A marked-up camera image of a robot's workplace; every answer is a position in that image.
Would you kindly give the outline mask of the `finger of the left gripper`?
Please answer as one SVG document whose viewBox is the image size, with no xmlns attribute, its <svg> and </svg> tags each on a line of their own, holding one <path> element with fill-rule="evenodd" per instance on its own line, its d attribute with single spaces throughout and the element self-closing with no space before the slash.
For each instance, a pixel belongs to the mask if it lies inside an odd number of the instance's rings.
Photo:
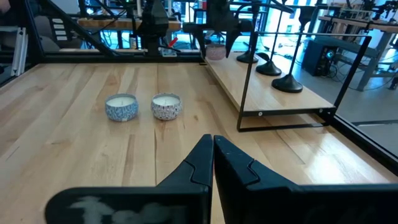
<svg viewBox="0 0 398 224">
<path fill-rule="evenodd" d="M 226 58 L 229 57 L 235 40 L 242 32 L 251 32 L 253 28 L 252 22 L 247 19 L 235 19 L 233 22 L 227 23 L 227 25 L 225 41 Z"/>
<path fill-rule="evenodd" d="M 200 52 L 203 57 L 206 57 L 205 35 L 204 30 L 210 30 L 208 24 L 196 24 L 194 22 L 184 22 L 183 31 L 192 34 L 200 45 Z"/>
</svg>

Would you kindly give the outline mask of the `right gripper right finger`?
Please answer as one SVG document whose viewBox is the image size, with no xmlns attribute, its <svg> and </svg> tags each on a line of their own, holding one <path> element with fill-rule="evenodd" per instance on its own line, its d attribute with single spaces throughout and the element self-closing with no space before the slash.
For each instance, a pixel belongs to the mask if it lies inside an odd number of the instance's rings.
<svg viewBox="0 0 398 224">
<path fill-rule="evenodd" d="M 226 224 L 398 224 L 398 184 L 299 185 L 215 136 Z"/>
</svg>

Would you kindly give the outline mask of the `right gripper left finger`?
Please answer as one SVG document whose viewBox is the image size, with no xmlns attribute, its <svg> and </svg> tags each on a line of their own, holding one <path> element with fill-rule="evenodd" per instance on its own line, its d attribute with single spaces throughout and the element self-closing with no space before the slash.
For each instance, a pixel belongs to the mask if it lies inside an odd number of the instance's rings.
<svg viewBox="0 0 398 224">
<path fill-rule="evenodd" d="M 47 224 L 209 224 L 213 138 L 205 134 L 154 187 L 77 187 L 46 204 Z"/>
</svg>

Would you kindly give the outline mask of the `pink patterned candle tin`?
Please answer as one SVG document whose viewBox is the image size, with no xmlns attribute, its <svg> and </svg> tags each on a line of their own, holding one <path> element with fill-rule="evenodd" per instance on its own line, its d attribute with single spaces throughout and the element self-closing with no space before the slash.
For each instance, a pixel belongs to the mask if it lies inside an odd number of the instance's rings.
<svg viewBox="0 0 398 224">
<path fill-rule="evenodd" d="M 206 46 L 206 58 L 210 60 L 222 60 L 226 56 L 226 48 L 223 44 L 208 44 Z"/>
</svg>

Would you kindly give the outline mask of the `medium black candlestick holder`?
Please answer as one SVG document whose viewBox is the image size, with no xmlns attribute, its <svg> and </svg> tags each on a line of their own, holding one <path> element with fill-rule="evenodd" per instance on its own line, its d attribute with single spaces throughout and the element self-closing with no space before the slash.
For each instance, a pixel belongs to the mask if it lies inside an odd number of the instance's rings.
<svg viewBox="0 0 398 224">
<path fill-rule="evenodd" d="M 256 23 L 257 23 L 257 17 L 260 11 L 260 6 L 258 5 L 261 3 L 261 0 L 249 0 L 252 2 L 251 8 L 252 8 L 252 29 L 251 29 L 251 35 L 249 39 L 249 48 L 248 50 L 243 53 L 242 55 L 237 56 L 237 61 L 242 62 L 242 63 L 257 63 L 258 59 L 255 59 L 254 53 L 256 51 L 256 43 L 255 43 L 255 36 L 254 33 L 256 31 Z"/>
</svg>

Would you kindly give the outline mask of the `tall black candlestick holder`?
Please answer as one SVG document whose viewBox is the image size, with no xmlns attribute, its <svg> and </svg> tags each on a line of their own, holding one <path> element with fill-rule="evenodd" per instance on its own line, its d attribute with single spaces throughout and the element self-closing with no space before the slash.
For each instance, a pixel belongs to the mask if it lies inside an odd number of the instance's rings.
<svg viewBox="0 0 398 224">
<path fill-rule="evenodd" d="M 275 47 L 276 47 L 276 43 L 277 43 L 281 19 L 282 19 L 282 13 L 280 13 L 279 20 L 277 23 L 277 29 L 276 29 L 276 34 L 274 37 L 274 43 L 272 46 L 271 55 L 268 56 L 266 53 L 262 53 L 262 52 L 257 54 L 257 56 L 259 56 L 261 59 L 263 59 L 265 61 L 264 64 L 258 65 L 256 67 L 256 72 L 260 73 L 261 75 L 276 77 L 282 73 L 282 71 L 278 67 L 276 67 L 276 65 L 272 61 L 273 56 L 275 54 Z"/>
</svg>

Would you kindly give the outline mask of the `short black candlestick holder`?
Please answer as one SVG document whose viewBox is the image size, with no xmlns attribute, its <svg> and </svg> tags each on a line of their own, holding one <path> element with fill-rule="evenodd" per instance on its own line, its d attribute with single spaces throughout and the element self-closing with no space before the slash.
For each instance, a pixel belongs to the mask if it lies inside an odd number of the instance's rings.
<svg viewBox="0 0 398 224">
<path fill-rule="evenodd" d="M 297 58 L 300 42 L 305 30 L 305 25 L 312 20 L 312 15 L 315 11 L 315 6 L 300 6 L 299 23 L 300 29 L 298 32 L 298 39 L 295 46 L 295 52 L 292 57 L 292 63 L 289 69 L 289 73 L 282 78 L 274 79 L 271 83 L 272 87 L 279 91 L 286 93 L 300 93 L 303 90 L 303 85 L 299 83 L 293 76 L 293 68 Z"/>
</svg>

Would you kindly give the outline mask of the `white speckled candle tin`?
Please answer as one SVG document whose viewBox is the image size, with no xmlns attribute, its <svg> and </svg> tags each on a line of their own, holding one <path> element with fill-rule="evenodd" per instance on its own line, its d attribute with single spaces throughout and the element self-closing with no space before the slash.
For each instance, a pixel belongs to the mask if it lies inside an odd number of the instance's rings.
<svg viewBox="0 0 398 224">
<path fill-rule="evenodd" d="M 152 97 L 151 111 L 159 120 L 173 120 L 182 112 L 182 100 L 173 93 L 156 94 Z"/>
</svg>

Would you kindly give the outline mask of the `blue patterned candle tin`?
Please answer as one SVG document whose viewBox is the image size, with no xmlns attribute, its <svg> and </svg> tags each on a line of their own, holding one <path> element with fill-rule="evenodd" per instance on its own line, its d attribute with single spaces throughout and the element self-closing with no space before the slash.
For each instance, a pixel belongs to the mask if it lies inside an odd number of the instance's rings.
<svg viewBox="0 0 398 224">
<path fill-rule="evenodd" d="M 110 120 L 125 122 L 134 119 L 139 112 L 139 104 L 134 95 L 120 93 L 105 100 L 105 113 Z"/>
</svg>

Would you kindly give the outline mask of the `wooden workbench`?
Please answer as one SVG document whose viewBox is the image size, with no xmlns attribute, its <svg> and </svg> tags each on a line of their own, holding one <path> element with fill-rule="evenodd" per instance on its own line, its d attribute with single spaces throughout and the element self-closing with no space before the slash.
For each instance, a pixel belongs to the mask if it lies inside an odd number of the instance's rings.
<svg viewBox="0 0 398 224">
<path fill-rule="evenodd" d="M 77 23 L 86 29 L 101 29 L 103 27 L 110 29 L 132 29 L 131 19 L 118 19 L 116 21 L 112 19 L 96 20 L 80 18 Z M 180 21 L 169 21 L 169 30 L 172 32 L 179 31 L 182 28 Z"/>
</svg>

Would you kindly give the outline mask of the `black computer tower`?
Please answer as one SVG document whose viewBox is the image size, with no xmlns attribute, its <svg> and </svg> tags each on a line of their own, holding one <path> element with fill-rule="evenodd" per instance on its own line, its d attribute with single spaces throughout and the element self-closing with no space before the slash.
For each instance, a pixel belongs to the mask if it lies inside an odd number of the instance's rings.
<svg viewBox="0 0 398 224">
<path fill-rule="evenodd" d="M 308 42 L 302 60 L 302 68 L 314 77 L 325 77 L 330 73 L 338 48 L 314 40 Z"/>
</svg>

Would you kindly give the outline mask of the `wooden side table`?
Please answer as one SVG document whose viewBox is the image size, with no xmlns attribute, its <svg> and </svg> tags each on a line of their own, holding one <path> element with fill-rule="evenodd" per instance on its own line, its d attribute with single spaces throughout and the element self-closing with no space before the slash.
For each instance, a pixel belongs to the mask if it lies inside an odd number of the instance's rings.
<svg viewBox="0 0 398 224">
<path fill-rule="evenodd" d="M 370 58 L 369 63 L 367 65 L 358 66 L 358 68 L 364 73 L 356 87 L 357 90 L 364 91 L 365 86 L 371 78 L 391 78 L 392 84 L 394 83 L 394 80 L 398 78 L 398 72 L 385 71 L 377 73 L 377 66 L 379 65 L 383 52 L 389 44 L 389 41 L 392 39 L 392 36 L 398 34 L 398 24 L 388 24 L 384 21 L 374 23 L 373 21 L 367 22 L 331 16 L 319 16 L 318 19 L 321 20 L 321 24 L 323 26 L 320 26 L 320 28 L 323 28 L 324 32 L 326 32 L 328 27 L 331 27 L 333 24 L 337 24 L 339 26 L 347 25 L 348 27 L 359 27 L 366 30 L 376 29 L 382 32 L 378 46 L 376 48 L 368 47 L 365 50 L 364 56 Z"/>
</svg>

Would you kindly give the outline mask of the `silver aluminium extrusion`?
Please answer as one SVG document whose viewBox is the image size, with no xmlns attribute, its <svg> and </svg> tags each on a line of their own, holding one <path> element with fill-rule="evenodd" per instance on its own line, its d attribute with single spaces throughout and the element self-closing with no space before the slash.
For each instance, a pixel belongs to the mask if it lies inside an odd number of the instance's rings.
<svg viewBox="0 0 398 224">
<path fill-rule="evenodd" d="M 25 71 L 25 62 L 27 58 L 28 34 L 25 27 L 17 30 L 16 45 L 12 61 L 11 76 L 18 77 Z"/>
</svg>

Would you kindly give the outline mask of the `wooden shelf with black frame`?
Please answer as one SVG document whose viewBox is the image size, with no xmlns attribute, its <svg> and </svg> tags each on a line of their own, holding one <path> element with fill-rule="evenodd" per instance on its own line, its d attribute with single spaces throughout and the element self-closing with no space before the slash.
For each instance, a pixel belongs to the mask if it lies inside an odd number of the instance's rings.
<svg viewBox="0 0 398 224">
<path fill-rule="evenodd" d="M 368 49 L 371 37 L 363 35 L 363 44 L 349 70 L 349 74 L 340 88 L 334 103 L 330 103 L 312 90 L 303 87 L 300 93 L 280 91 L 279 82 L 293 82 L 288 73 L 281 77 L 270 77 L 256 73 L 255 64 L 238 62 L 233 58 L 211 60 L 206 58 L 211 74 L 217 79 L 232 104 L 238 110 L 236 129 L 239 132 L 268 131 L 277 129 L 318 128 L 328 126 L 337 119 L 336 112 L 359 67 L 361 59 Z M 315 114 L 321 123 L 290 124 L 282 126 L 242 127 L 243 118 Z"/>
</svg>

